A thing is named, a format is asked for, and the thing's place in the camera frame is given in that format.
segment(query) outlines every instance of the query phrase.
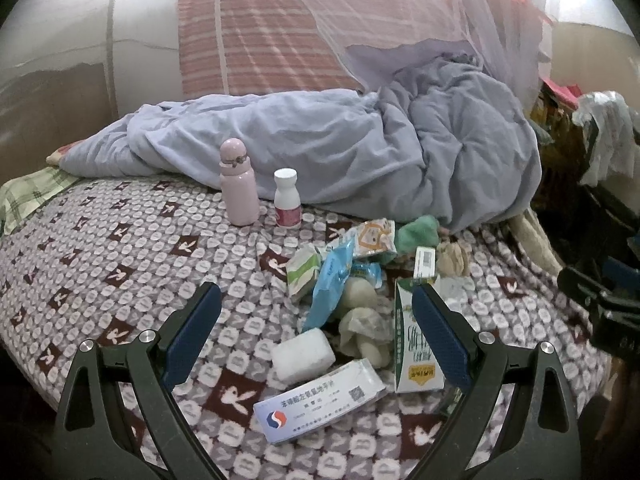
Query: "green plaid cloth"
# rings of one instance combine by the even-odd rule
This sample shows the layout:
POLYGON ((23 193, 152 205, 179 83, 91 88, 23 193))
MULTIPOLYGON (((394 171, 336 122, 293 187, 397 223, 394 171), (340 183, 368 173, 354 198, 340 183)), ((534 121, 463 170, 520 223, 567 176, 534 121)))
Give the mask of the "green plaid cloth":
POLYGON ((9 235, 27 216, 50 198, 74 184, 79 176, 60 168, 47 167, 14 178, 0 187, 0 236, 9 235))

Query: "gray blanket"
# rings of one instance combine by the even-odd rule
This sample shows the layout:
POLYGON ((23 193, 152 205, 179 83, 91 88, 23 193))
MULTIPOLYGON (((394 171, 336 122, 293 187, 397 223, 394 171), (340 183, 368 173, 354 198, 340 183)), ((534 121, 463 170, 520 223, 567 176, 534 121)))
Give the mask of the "gray blanket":
POLYGON ((303 203, 398 221, 433 214, 454 232, 523 211, 542 173, 536 136, 507 86, 442 57, 364 96, 334 89, 144 105, 73 147, 60 167, 88 177, 169 171, 218 188, 229 137, 245 143, 262 198, 273 199, 273 172, 291 167, 303 203))

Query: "blue wrapper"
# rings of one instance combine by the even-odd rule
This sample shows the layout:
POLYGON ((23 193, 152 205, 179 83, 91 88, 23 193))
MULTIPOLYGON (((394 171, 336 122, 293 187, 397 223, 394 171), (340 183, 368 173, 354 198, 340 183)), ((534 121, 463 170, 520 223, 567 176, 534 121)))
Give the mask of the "blue wrapper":
POLYGON ((351 272, 354 247, 355 241, 351 238, 327 255, 314 287, 311 309, 306 316, 302 332, 320 328, 335 310, 351 272))
POLYGON ((351 276, 364 278, 375 288, 382 286, 382 269, 376 262, 355 261, 351 266, 351 276))

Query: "bottle label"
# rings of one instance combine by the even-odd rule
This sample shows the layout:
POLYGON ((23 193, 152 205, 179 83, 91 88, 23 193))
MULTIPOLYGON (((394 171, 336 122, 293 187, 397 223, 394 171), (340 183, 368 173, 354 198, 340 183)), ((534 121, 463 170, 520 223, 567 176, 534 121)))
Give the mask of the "bottle label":
POLYGON ((302 206, 295 209, 276 208, 276 224, 281 227, 293 227, 302 220, 302 206))

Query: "pink bottle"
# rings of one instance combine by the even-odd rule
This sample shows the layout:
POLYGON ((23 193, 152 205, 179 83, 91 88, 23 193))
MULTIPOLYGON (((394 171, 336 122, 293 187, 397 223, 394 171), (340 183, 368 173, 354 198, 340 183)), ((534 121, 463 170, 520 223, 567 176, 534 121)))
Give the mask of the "pink bottle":
POLYGON ((227 139, 220 146, 220 189, 226 217, 233 225, 250 225, 258 219, 260 204, 255 174, 240 139, 227 139))

